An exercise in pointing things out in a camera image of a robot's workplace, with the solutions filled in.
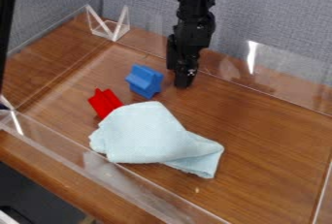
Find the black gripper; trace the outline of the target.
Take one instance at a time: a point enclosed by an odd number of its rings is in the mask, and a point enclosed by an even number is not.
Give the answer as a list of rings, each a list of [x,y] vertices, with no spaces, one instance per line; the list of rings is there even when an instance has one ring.
[[[178,23],[172,26],[172,34],[167,38],[166,67],[175,71],[174,85],[190,87],[198,71],[199,51],[210,46],[215,31],[215,17],[207,11],[202,16],[184,15],[176,10]]]

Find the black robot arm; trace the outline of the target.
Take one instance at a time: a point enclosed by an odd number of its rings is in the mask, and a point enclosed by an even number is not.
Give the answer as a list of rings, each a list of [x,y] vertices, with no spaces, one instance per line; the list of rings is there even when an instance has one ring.
[[[167,37],[166,67],[175,73],[174,85],[190,87],[198,71],[199,52],[210,46],[215,17],[210,8],[215,0],[178,0],[178,24]]]

